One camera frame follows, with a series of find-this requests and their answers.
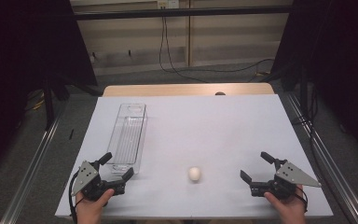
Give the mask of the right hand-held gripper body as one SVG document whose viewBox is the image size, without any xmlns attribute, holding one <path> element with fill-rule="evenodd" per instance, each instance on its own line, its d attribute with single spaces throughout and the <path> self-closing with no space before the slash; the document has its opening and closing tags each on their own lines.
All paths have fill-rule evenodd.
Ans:
<svg viewBox="0 0 358 224">
<path fill-rule="evenodd" d="M 263 197 L 265 192 L 274 195 L 278 200 L 286 200 L 296 193 L 298 185 L 320 188 L 322 184 L 296 167 L 288 160 L 266 159 L 266 162 L 275 166 L 272 180 L 254 182 L 249 178 L 249 187 L 253 197 Z"/>
</svg>

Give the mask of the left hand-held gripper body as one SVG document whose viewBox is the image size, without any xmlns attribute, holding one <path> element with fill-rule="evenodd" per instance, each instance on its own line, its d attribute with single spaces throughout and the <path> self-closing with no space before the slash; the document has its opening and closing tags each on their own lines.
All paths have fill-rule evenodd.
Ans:
<svg viewBox="0 0 358 224">
<path fill-rule="evenodd" d="M 113 181 L 102 180 L 99 169 L 105 164 L 106 161 L 103 160 L 83 161 L 76 172 L 76 181 L 71 187 L 71 195 L 76 196 L 81 191 L 87 200 L 96 202 L 108 189 L 112 189 L 115 192 L 114 195 L 124 194 L 127 174 L 124 173 L 119 179 Z"/>
</svg>

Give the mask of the clear plastic container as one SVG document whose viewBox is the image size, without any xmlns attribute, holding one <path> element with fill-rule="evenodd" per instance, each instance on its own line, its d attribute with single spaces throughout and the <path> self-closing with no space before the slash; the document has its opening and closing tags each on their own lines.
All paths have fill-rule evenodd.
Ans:
<svg viewBox="0 0 358 224">
<path fill-rule="evenodd" d="M 130 168 L 138 173 L 143 155 L 147 113 L 145 104 L 122 104 L 108 145 L 112 158 L 107 162 L 111 172 L 123 175 Z"/>
</svg>

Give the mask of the white egg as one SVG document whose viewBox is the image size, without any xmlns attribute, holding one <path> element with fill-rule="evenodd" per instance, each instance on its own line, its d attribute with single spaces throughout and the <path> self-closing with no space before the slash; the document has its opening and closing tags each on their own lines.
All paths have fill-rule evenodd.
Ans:
<svg viewBox="0 0 358 224">
<path fill-rule="evenodd" d="M 188 178 L 191 181 L 199 181 L 201 177 L 201 171 L 199 167 L 191 167 L 188 169 Z"/>
</svg>

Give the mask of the person's left hand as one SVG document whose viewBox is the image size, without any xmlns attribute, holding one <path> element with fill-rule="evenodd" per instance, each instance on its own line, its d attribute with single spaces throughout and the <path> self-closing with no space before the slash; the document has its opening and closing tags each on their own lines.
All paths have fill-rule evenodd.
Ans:
<svg viewBox="0 0 358 224">
<path fill-rule="evenodd" d="M 88 201 L 82 192 L 76 195 L 76 212 L 77 218 L 81 220 L 97 220 L 101 217 L 103 207 L 108 203 L 115 191 L 106 190 L 103 195 L 96 201 Z"/>
</svg>

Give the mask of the person's right hand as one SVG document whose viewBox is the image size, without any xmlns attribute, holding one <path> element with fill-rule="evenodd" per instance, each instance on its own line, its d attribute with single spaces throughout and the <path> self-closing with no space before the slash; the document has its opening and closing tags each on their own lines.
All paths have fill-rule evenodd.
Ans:
<svg viewBox="0 0 358 224">
<path fill-rule="evenodd" d="M 278 200 L 270 192 L 265 192 L 264 197 L 279 213 L 280 219 L 285 217 L 303 217 L 305 218 L 305 204 L 302 202 L 303 187 L 298 185 L 296 187 L 296 196 L 287 199 L 286 201 Z"/>
</svg>

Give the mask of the white table sheet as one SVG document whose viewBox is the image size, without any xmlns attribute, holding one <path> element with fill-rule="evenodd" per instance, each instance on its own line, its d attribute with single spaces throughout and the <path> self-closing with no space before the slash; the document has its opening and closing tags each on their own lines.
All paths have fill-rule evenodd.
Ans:
<svg viewBox="0 0 358 224">
<path fill-rule="evenodd" d="M 105 219 L 276 217 L 253 197 L 240 170 L 268 181 L 274 168 L 260 153 L 288 160 L 308 175 L 310 162 L 276 94 L 237 96 L 102 97 L 76 160 L 106 152 L 122 104 L 146 105 L 140 171 L 104 208 Z M 200 180 L 188 178 L 199 167 Z"/>
</svg>

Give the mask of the black metal stand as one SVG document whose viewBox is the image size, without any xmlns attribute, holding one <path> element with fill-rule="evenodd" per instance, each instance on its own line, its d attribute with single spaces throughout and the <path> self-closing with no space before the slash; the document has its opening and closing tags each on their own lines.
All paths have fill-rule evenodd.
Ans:
<svg viewBox="0 0 358 224">
<path fill-rule="evenodd" d="M 77 89 L 88 93 L 91 96 L 103 95 L 103 91 L 96 88 L 96 83 L 84 84 L 81 81 L 62 74 L 55 74 L 51 76 L 45 75 L 42 79 L 42 90 L 44 93 L 45 108 L 47 113 L 47 130 L 52 127 L 56 120 L 52 95 L 55 95 L 59 101 L 67 101 L 70 97 L 70 93 L 66 89 L 67 85 L 75 86 Z"/>
</svg>

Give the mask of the black curtain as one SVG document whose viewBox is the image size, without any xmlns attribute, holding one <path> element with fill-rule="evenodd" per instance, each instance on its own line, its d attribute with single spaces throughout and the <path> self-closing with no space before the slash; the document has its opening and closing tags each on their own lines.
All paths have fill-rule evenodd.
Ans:
<svg viewBox="0 0 358 224">
<path fill-rule="evenodd" d="M 97 84 L 70 0 L 0 0 L 0 157 L 29 94 Z"/>
<path fill-rule="evenodd" d="M 306 74 L 358 142 L 358 0 L 293 0 L 272 73 Z"/>
</svg>

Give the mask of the black horizontal bar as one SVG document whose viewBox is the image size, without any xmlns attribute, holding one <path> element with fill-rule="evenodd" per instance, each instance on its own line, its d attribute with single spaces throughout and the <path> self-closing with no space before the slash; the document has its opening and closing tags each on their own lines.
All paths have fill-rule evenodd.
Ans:
<svg viewBox="0 0 358 224">
<path fill-rule="evenodd" d="M 74 15 L 77 21 L 169 18 L 217 15 L 250 15 L 289 13 L 292 6 L 263 6 L 263 7 L 207 7 L 207 8 L 177 8 L 177 9 L 147 9 L 109 12 L 80 12 Z"/>
</svg>

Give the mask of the aluminium rail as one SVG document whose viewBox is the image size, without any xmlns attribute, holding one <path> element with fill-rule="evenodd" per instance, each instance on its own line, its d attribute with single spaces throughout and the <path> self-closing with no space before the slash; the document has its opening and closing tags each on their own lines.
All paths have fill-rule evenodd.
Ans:
<svg viewBox="0 0 358 224">
<path fill-rule="evenodd" d="M 0 220 L 0 224 L 16 224 L 20 216 L 21 210 L 31 190 L 31 186 L 33 185 L 34 180 L 39 172 L 41 163 L 45 158 L 51 141 L 62 119 L 62 114 L 64 113 L 66 106 L 66 102 L 58 103 L 57 108 L 53 110 L 56 117 L 52 120 L 52 123 L 45 130 L 44 135 L 38 145 L 38 148 L 36 149 L 35 154 L 31 160 L 31 163 L 27 171 L 25 172 L 25 175 L 20 185 L 18 186 L 12 200 L 10 201 L 6 212 Z"/>
<path fill-rule="evenodd" d="M 291 104 L 291 107 L 294 109 L 296 115 L 299 117 L 303 129 L 310 137 L 311 147 L 318 155 L 319 161 L 323 163 L 327 173 L 330 175 L 332 181 L 337 187 L 339 195 L 346 204 L 346 207 L 351 212 L 351 216 L 354 218 L 355 223 L 358 224 L 357 195 L 352 190 L 349 182 L 346 180 L 344 175 L 340 172 L 327 147 L 324 145 L 322 138 L 314 129 L 312 122 L 306 121 L 306 119 L 304 118 L 303 113 L 300 111 L 300 102 L 292 93 L 288 95 L 288 99 Z"/>
</svg>

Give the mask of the white wall outlet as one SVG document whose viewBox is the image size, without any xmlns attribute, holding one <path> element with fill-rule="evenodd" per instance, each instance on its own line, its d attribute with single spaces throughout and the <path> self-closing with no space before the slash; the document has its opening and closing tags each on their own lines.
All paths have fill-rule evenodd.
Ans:
<svg viewBox="0 0 358 224">
<path fill-rule="evenodd" d="M 158 0 L 158 9 L 177 9 L 179 0 Z"/>
</svg>

